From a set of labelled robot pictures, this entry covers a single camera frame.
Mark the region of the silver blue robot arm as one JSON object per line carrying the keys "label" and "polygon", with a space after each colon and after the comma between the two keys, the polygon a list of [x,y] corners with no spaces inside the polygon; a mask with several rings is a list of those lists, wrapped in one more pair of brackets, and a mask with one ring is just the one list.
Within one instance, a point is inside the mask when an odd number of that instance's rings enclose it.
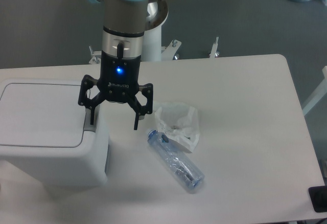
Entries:
{"label": "silver blue robot arm", "polygon": [[103,101],[127,103],[139,120],[153,112],[153,84],[138,83],[149,3],[164,0],[96,0],[104,4],[103,39],[98,79],[85,75],[78,104],[89,110],[90,125]]}

